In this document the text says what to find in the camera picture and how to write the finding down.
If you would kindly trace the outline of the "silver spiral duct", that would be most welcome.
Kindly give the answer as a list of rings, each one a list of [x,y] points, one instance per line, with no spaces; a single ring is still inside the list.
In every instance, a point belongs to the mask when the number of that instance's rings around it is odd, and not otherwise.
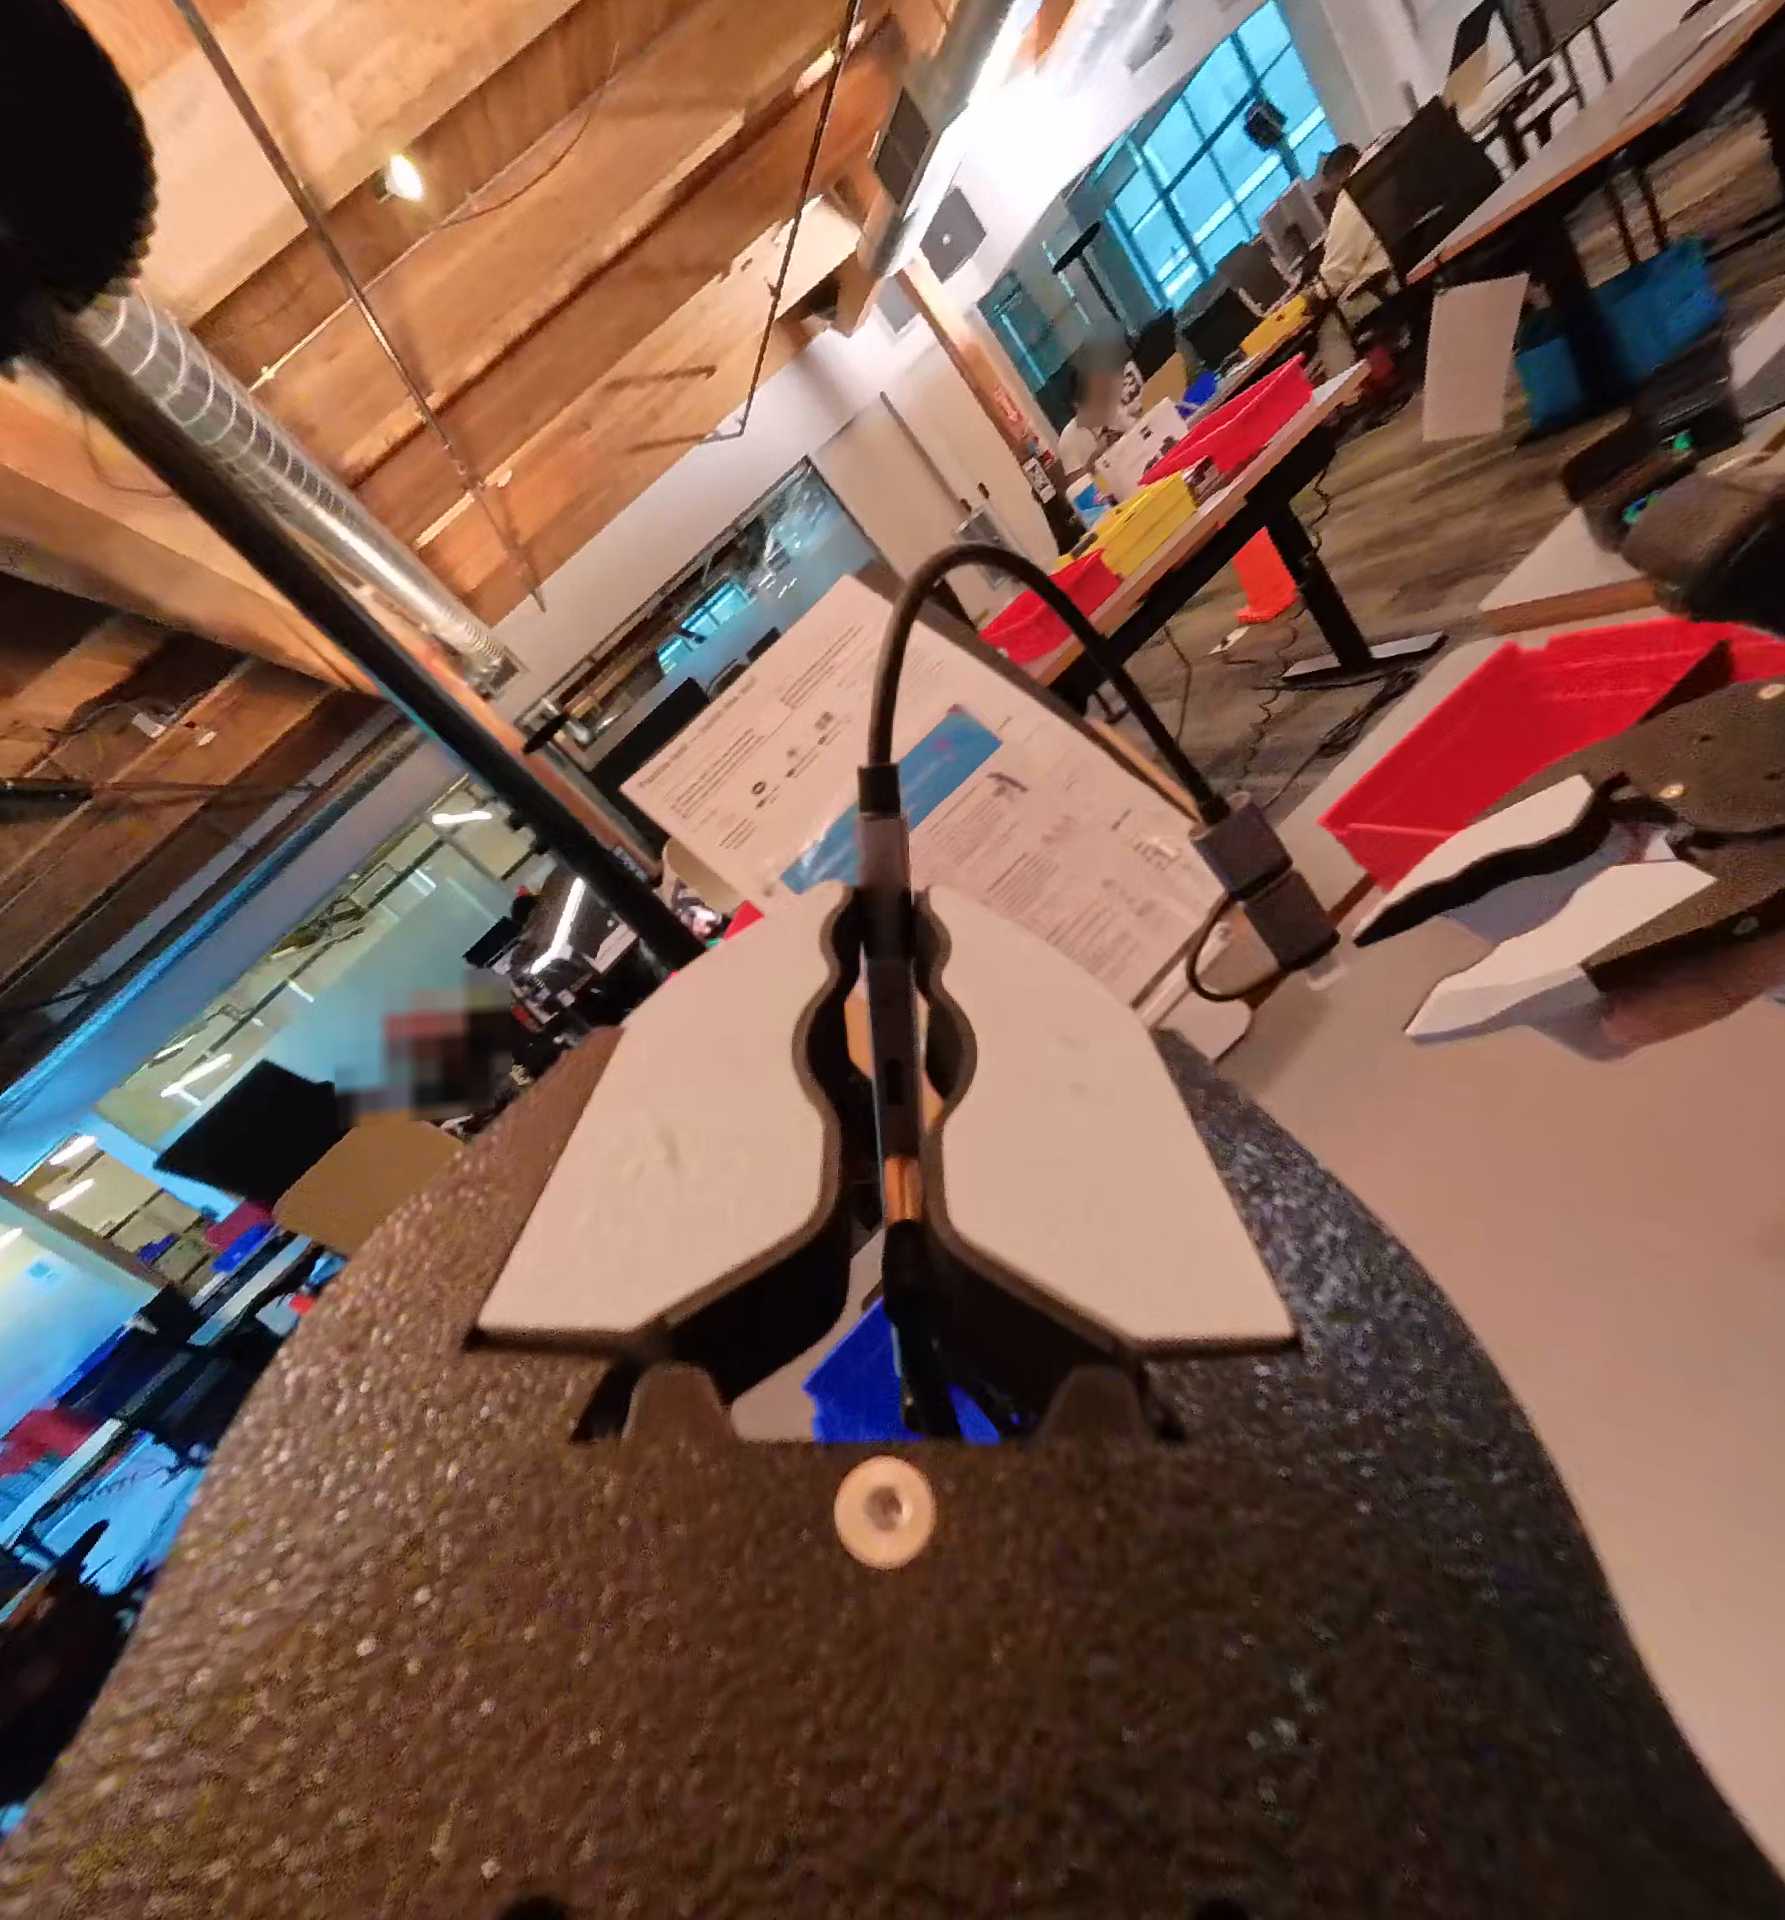
[[[348,589],[451,654],[478,692],[510,687],[520,658],[463,608],[170,313],[137,294],[94,296],[76,332],[197,447],[208,447]]]

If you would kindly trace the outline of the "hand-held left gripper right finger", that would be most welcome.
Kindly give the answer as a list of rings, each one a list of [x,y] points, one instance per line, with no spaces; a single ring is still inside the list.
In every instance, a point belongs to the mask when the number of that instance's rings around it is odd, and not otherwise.
[[[1145,1023],[1080,963],[931,890],[927,998],[941,1112],[927,1141],[935,1241],[1113,1357],[1298,1337]]]

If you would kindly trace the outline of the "grey work table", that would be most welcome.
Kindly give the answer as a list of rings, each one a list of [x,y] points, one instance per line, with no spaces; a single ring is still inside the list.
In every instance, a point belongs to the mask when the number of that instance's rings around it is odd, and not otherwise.
[[[1643,187],[1643,166],[1709,135],[1736,102],[1764,129],[1781,200],[1720,246],[1785,226],[1785,0],[1697,6],[1564,119],[1461,226],[1429,241],[1429,254],[1404,264],[1404,286],[1450,294],[1528,270],[1576,363],[1582,410],[1608,410],[1631,391],[1631,371],[1619,371],[1571,218],[1619,177]]]

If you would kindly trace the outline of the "black boom pole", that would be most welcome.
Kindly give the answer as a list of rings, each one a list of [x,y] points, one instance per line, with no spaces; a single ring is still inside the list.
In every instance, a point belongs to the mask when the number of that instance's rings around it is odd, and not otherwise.
[[[701,956],[692,922],[624,871],[624,839],[594,801],[541,769],[520,727],[490,708],[455,674],[384,635],[348,582],[319,562],[286,519],[248,494],[204,441],[189,441],[62,313],[25,320],[35,363],[125,441],[238,562],[251,562],[362,678],[451,746],[545,847],[600,892],[600,905],[668,963]]]

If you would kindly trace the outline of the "grey desk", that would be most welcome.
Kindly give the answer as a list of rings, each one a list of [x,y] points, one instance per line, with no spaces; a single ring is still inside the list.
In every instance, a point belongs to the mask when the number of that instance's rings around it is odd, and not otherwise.
[[[1624,1631],[1785,1869],[1785,1005],[1592,1062],[1413,1045],[1461,922],[1259,998],[1226,1077],[1450,1294],[1529,1411]]]

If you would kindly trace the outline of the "blue plastic bin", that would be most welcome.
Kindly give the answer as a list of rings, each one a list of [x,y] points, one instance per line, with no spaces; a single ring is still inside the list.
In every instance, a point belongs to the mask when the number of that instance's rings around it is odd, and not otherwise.
[[[900,1337],[886,1306],[866,1306],[846,1337],[806,1372],[818,1444],[921,1444],[905,1422]]]

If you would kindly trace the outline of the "document stand with instruction sheets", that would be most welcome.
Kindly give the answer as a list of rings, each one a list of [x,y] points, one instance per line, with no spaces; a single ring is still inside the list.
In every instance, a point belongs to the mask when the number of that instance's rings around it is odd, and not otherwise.
[[[893,601],[845,578],[620,794],[733,897],[772,915],[853,878],[853,773]],[[1246,998],[1203,998],[1184,956],[1222,905],[1191,813],[996,648],[921,628],[900,687],[914,890],[1027,922],[1145,1025],[1222,1055]]]

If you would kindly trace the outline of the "yellow storage bin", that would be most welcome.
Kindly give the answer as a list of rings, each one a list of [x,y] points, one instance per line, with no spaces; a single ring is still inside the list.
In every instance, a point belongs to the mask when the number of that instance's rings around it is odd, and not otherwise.
[[[1091,545],[1056,569],[1065,589],[1100,589],[1145,569],[1171,531],[1198,519],[1191,477],[1159,477],[1133,499],[1107,509],[1091,531]]]

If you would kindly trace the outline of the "red plastic bin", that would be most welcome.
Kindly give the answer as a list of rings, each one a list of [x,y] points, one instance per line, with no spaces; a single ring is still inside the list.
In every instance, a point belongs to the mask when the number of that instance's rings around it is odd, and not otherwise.
[[[1785,639],[1744,622],[1653,617],[1508,639],[1429,714],[1404,724],[1320,825],[1369,878],[1391,890],[1552,762],[1781,674]]]

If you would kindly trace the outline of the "white board panel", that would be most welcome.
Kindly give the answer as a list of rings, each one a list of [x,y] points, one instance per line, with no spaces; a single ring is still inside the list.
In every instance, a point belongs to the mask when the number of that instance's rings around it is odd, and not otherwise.
[[[1466,441],[1508,422],[1528,270],[1441,286],[1429,296],[1426,441]]]

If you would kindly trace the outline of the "wooden edged work table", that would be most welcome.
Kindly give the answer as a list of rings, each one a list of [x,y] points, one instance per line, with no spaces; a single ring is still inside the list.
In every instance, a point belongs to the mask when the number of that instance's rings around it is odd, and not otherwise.
[[[1184,617],[1222,569],[1232,569],[1246,539],[1274,539],[1298,582],[1298,617],[1323,639],[1323,658],[1292,658],[1274,692],[1384,687],[1450,648],[1441,635],[1369,639],[1312,526],[1298,519],[1298,494],[1332,469],[1364,387],[1369,363],[1323,380],[1302,410],[1283,420],[1232,479],[1216,479],[1203,509],[1159,545],[1159,556],[1098,608],[1107,665],[1130,665],[1145,639],[1159,639],[1171,617]]]

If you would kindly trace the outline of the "black fuzzy microphone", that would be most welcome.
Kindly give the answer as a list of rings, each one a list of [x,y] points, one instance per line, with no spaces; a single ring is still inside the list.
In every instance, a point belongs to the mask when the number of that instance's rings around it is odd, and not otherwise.
[[[62,0],[0,0],[0,369],[35,316],[137,276],[158,169],[137,102]]]

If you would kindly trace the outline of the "red storage bin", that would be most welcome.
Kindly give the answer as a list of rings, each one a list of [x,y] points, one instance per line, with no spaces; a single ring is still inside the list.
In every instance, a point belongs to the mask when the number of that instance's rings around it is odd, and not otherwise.
[[[1120,569],[1100,556],[1100,549],[1080,549],[1080,556],[1065,556],[1049,569],[1049,582],[1080,608],[1080,617],[1100,617],[1100,601],[1120,589]],[[1014,665],[1036,665],[1049,658],[1073,628],[1065,617],[1036,596],[1036,589],[1022,589],[986,628],[983,639],[1014,658]]]
[[[1298,410],[1312,404],[1312,369],[1283,363],[1259,371],[1246,391],[1222,396],[1211,420],[1184,431],[1151,469],[1145,488],[1168,477],[1216,469],[1241,477]]]

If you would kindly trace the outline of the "blue plastic crate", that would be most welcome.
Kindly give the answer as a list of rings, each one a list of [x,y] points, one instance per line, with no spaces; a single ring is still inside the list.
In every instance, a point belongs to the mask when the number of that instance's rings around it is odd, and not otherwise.
[[[1731,316],[1705,234],[1682,234],[1663,254],[1631,259],[1624,270],[1603,276],[1592,296],[1608,332],[1608,363],[1619,387],[1638,387],[1680,357],[1693,357],[1697,345],[1720,334]],[[1514,371],[1529,431],[1564,431],[1592,420],[1576,357],[1552,313],[1522,316]]]

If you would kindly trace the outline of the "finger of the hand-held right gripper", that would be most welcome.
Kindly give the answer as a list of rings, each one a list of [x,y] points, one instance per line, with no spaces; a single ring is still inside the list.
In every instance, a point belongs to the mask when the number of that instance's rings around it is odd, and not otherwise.
[[[1508,1025],[1538,1025],[1552,1041],[1582,1032],[1582,1023],[1603,1005],[1592,956],[1693,905],[1709,890],[1716,878],[1680,855],[1603,871],[1576,878],[1576,892],[1538,922],[1441,977],[1404,1023],[1404,1041],[1455,1045]]]
[[[1659,862],[1672,847],[1680,813],[1631,782],[1552,782],[1483,825],[1455,828],[1429,847],[1364,922],[1355,948],[1391,947],[1416,922],[1455,916],[1485,947],[1538,922],[1552,905],[1576,892],[1576,878]],[[1619,935],[1613,948],[1680,948],[1682,905]]]

